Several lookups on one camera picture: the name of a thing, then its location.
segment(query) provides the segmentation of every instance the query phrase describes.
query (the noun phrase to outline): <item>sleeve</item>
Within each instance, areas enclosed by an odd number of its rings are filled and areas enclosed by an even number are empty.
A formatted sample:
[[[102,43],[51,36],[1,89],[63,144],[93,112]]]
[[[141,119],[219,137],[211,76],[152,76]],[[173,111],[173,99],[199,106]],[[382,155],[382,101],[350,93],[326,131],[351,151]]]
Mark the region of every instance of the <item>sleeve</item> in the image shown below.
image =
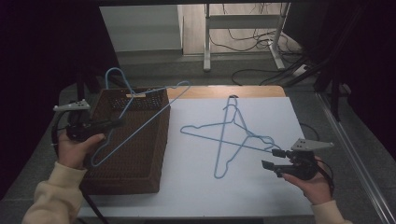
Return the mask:
[[[55,162],[49,180],[35,189],[35,202],[22,223],[71,223],[82,202],[79,184],[87,170],[76,170]]]
[[[352,224],[352,222],[344,220],[335,201],[312,205],[311,207],[317,224]]]

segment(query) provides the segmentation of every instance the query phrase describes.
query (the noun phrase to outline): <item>brown wicker basket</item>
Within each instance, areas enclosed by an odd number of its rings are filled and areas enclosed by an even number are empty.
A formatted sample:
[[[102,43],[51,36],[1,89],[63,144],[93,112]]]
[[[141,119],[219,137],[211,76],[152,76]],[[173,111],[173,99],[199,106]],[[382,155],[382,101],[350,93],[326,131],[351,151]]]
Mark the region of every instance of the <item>brown wicker basket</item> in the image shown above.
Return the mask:
[[[136,93],[148,89],[134,89]],[[92,120],[117,119],[131,99],[127,89],[102,90],[93,109]],[[136,97],[123,118],[125,124],[114,130],[110,144],[95,157],[101,161],[147,120],[169,104],[166,90]],[[86,162],[88,172],[81,187],[94,195],[155,193],[160,190],[170,106],[97,167]]]

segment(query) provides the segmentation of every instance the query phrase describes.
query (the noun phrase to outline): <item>hand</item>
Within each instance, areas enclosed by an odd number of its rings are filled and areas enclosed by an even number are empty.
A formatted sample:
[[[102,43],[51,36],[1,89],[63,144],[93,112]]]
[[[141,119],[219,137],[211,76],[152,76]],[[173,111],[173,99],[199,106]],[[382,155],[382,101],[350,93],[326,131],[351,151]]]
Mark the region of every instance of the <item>hand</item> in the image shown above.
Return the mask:
[[[323,169],[322,163],[319,162],[318,165]],[[329,184],[321,173],[317,173],[310,180],[301,180],[294,175],[288,174],[283,174],[282,176],[286,181],[300,188],[303,191],[304,196],[313,205],[326,203],[332,200]]]
[[[91,136],[85,142],[76,142],[70,140],[66,132],[61,133],[58,162],[61,165],[82,170],[85,156],[94,150],[103,139],[105,139],[105,135],[99,133]]]

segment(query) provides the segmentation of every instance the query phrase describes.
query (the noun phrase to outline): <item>wire hanger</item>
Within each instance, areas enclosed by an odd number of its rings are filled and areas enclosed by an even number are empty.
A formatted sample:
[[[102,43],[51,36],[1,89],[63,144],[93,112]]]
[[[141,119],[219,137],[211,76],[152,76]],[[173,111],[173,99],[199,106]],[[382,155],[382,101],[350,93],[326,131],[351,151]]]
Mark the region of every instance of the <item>wire hanger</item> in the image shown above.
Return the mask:
[[[114,133],[114,129],[111,130],[110,133],[108,134],[108,137],[107,137],[107,139],[106,139],[106,142],[105,142],[103,145],[101,145],[101,146],[95,151],[95,153],[91,156],[91,166],[92,166],[92,167],[97,167],[97,166],[101,165],[104,161],[106,161],[108,158],[110,158],[117,150],[120,149],[120,147],[122,147],[125,143],[127,143],[129,140],[131,140],[131,138],[133,138],[138,132],[140,132],[140,130],[142,130],[142,129],[143,129],[146,125],[148,125],[152,120],[154,120],[157,116],[159,116],[168,106],[170,106],[175,100],[177,100],[181,95],[184,94],[184,92],[186,92],[186,91],[191,87],[190,82],[185,80],[185,81],[181,81],[181,82],[177,83],[176,86],[164,86],[164,87],[161,87],[161,88],[159,88],[159,89],[148,90],[148,91],[143,91],[143,92],[136,93],[136,92],[134,92],[134,90],[132,90],[132,88],[131,88],[131,86],[129,85],[128,81],[126,80],[126,77],[125,77],[124,73],[122,72],[122,70],[120,70],[120,69],[117,68],[117,67],[114,67],[114,68],[108,69],[107,72],[106,72],[106,75],[105,75],[105,77],[106,77],[106,89],[107,89],[107,90],[109,89],[109,87],[108,87],[108,80],[107,80],[107,79],[108,79],[108,75],[109,75],[110,72],[115,71],[115,70],[117,70],[117,71],[119,71],[119,72],[121,73],[122,78],[123,78],[123,80],[124,80],[124,82],[125,82],[127,88],[129,89],[131,95],[132,95],[131,100],[128,102],[128,104],[125,106],[125,108],[124,108],[124,109],[122,110],[122,112],[120,113],[119,119],[121,119],[121,118],[124,116],[125,112],[128,110],[129,106],[132,104],[134,98],[135,98],[135,97],[138,97],[139,95],[144,95],[144,94],[151,93],[151,92],[155,92],[155,91],[163,91],[163,90],[167,90],[167,89],[176,89],[176,88],[178,88],[178,87],[180,87],[180,86],[183,86],[183,84],[186,84],[186,85],[187,85],[187,86],[186,86],[187,88],[186,88],[183,92],[181,92],[177,97],[175,97],[172,101],[170,101],[166,106],[164,106],[160,111],[158,111],[154,116],[152,116],[149,120],[147,120],[147,121],[146,121],[142,126],[140,126],[136,131],[134,131],[134,133],[131,133],[131,135],[129,135],[127,138],[125,138],[125,140],[124,140],[122,143],[120,143],[116,148],[114,148],[110,153],[108,153],[108,155],[105,156],[101,161],[95,163],[95,162],[94,162],[94,159],[96,158],[96,156],[97,156],[106,146],[108,146],[108,144],[110,143],[111,136],[112,136],[112,134]]]
[[[227,105],[223,108],[223,110],[224,110],[223,122],[210,123],[210,124],[205,124],[205,125],[201,125],[201,126],[198,126],[198,127],[194,126],[194,125],[186,125],[186,126],[183,126],[180,129],[181,133],[189,134],[189,135],[192,135],[192,136],[201,137],[201,138],[204,138],[204,139],[209,139],[209,140],[214,140],[214,141],[218,141],[219,142],[218,154],[217,154],[216,164],[215,164],[215,171],[214,171],[214,174],[213,174],[216,179],[221,179],[227,174],[229,163],[235,159],[236,155],[239,153],[239,151],[242,149],[242,147],[255,149],[255,150],[259,150],[259,151],[264,151],[264,152],[271,152],[269,150],[272,149],[273,147],[276,147],[276,148],[280,149],[280,147],[278,145],[276,145],[276,143],[275,143],[275,141],[274,141],[274,139],[272,137],[265,136],[265,135],[257,135],[257,134],[255,134],[254,132],[251,132],[248,129],[248,126],[245,123],[245,120],[244,120],[244,118],[242,116],[242,113],[241,113],[241,111],[238,108],[238,102],[237,102],[236,98],[237,98],[237,96],[235,96],[235,95],[231,95],[228,98]],[[227,121],[229,107],[233,107],[235,111],[233,112],[232,119]],[[236,118],[239,118],[242,123],[241,124],[237,123]],[[241,128],[242,130],[245,131],[245,134],[247,136],[242,141],[242,143],[224,141],[224,139],[223,139],[224,138],[224,130],[225,130],[225,126],[228,125],[228,124],[234,124],[238,128]],[[214,126],[221,126],[221,134],[220,134],[220,138],[219,139],[214,138],[214,137],[207,137],[207,136],[203,136],[203,135],[200,135],[200,134],[197,134],[197,133],[186,131],[188,129],[199,130],[199,129],[202,129],[202,128],[208,128],[208,127],[214,127]],[[265,145],[268,145],[268,146],[266,146],[266,147],[251,147],[251,146],[247,146],[246,143],[247,143],[248,139],[251,139],[251,138],[260,139]],[[231,156],[231,158],[226,161],[225,171],[222,174],[218,175],[219,158],[220,158],[220,153],[221,153],[221,150],[222,150],[222,144],[223,143],[229,144],[229,145],[238,146],[238,149]]]

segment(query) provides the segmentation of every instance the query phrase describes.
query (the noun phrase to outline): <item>wall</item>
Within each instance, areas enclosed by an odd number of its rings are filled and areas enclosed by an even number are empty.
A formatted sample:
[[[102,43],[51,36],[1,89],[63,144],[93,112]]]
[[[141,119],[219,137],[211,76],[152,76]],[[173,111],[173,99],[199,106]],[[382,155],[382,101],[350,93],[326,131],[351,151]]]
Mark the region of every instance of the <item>wall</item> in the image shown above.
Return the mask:
[[[181,49],[176,5],[100,9],[116,52]]]

